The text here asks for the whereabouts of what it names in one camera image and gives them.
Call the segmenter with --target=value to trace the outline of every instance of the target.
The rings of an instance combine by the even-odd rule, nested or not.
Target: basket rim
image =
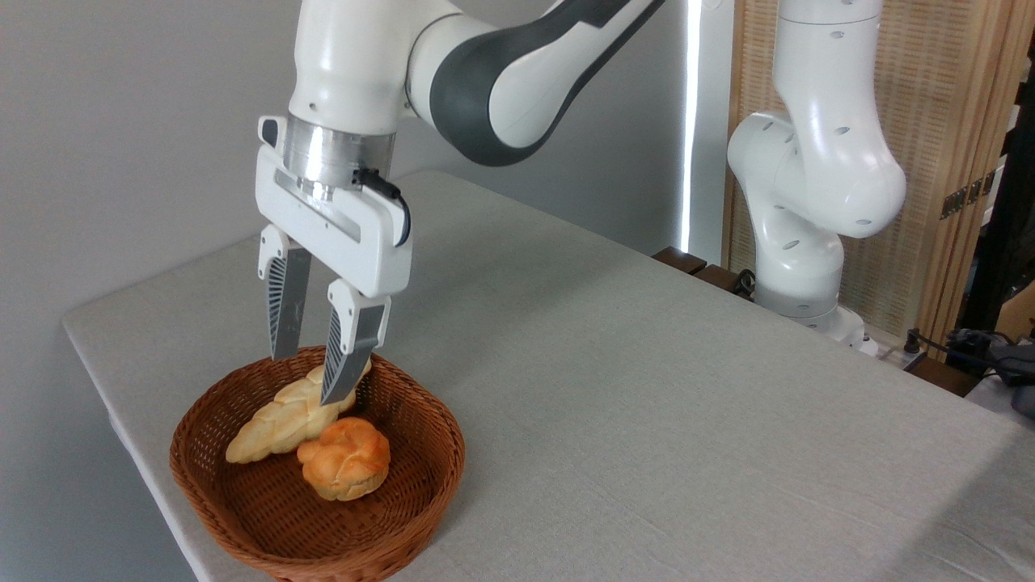
[[[316,352],[323,351],[323,346],[313,346],[299,349],[298,355],[317,355]],[[460,488],[460,483],[463,479],[464,473],[466,447],[463,434],[461,433],[460,426],[456,423],[456,418],[444,403],[416,382],[409,374],[398,369],[383,356],[372,354],[371,357],[375,366],[388,368],[392,370],[394,374],[397,374],[403,379],[411,383],[411,389],[413,391],[410,396],[418,397],[441,418],[443,428],[445,429],[444,432],[448,433],[450,437],[455,459],[455,463],[451,464],[446,471],[443,485],[435,490],[431,501],[407,523],[386,535],[378,537],[377,540],[372,540],[348,554],[322,556],[318,558],[295,558],[266,552],[257,547],[254,543],[249,544],[244,540],[241,540],[240,535],[230,534],[230,531],[225,523],[225,512],[220,512],[218,507],[214,506],[213,503],[202,495],[201,491],[203,491],[203,489],[199,486],[195,475],[186,469],[185,462],[187,458],[187,439],[184,438],[184,436],[193,425],[190,420],[201,415],[211,406],[211,402],[219,392],[218,388],[236,380],[240,376],[248,374],[247,370],[253,366],[263,363],[271,358],[265,357],[256,360],[224,376],[208,390],[206,390],[194,405],[191,405],[190,409],[188,409],[183,415],[180,423],[177,425],[176,430],[173,432],[173,441],[172,446],[170,447],[170,465],[174,479],[186,495],[187,500],[195,512],[198,514],[204,514],[199,517],[203,518],[201,520],[202,525],[205,526],[212,539],[220,547],[223,547],[224,550],[232,554],[238,560],[252,565],[253,568],[261,564],[263,569],[269,566],[326,566],[343,561],[356,562],[357,556],[361,556],[361,561],[364,562],[376,561],[394,553],[391,548],[398,546],[398,544],[395,544],[394,542],[414,540],[416,534],[419,534],[421,530],[426,527],[426,524],[422,523],[423,520],[421,518],[423,516],[428,514],[442,515],[445,513],[445,510],[454,497],[456,490]],[[385,548],[385,550],[377,551],[379,547]]]

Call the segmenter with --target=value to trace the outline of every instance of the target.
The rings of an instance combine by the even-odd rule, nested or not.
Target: bread roll
[[[371,371],[366,361],[363,375]],[[356,402],[356,388],[342,402],[320,406],[324,367],[314,368],[305,378],[280,388],[273,402],[263,406],[230,441],[227,462],[250,463],[270,454],[290,453],[303,440],[320,432]]]
[[[302,476],[327,500],[362,497],[388,476],[388,439],[368,421],[342,418],[298,447]]]

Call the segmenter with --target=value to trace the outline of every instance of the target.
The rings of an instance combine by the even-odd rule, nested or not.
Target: wicker basket
[[[374,369],[347,412],[388,438],[388,477],[354,501],[325,501],[294,454],[235,465],[227,445],[287,383],[323,362],[322,347],[237,370],[209,388],[173,436],[170,465],[202,523],[238,560],[277,580],[384,580],[431,542],[464,469],[464,439],[438,399],[390,362]]]

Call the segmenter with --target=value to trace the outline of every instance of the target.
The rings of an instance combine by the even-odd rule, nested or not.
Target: gray tablecloth
[[[460,492],[398,580],[1035,580],[1035,434],[441,173],[405,178],[412,282],[379,352],[453,411]],[[257,244],[65,326],[200,580],[266,579],[168,467],[194,401],[266,355]],[[304,344],[325,341],[315,268]]]

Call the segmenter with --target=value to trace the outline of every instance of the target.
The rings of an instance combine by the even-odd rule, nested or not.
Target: white robotic arm
[[[782,0],[773,83],[790,115],[756,113],[730,140],[757,255],[756,301],[864,349],[837,305],[845,252],[901,208],[906,176],[881,133],[874,63],[882,0]]]
[[[446,0],[304,0],[290,116],[260,121],[256,202],[274,358],[297,353],[312,256],[341,279],[323,402],[344,399],[385,341],[413,240],[385,180],[408,110],[486,166],[515,164],[550,137],[585,83],[663,0],[559,0],[496,30]]]

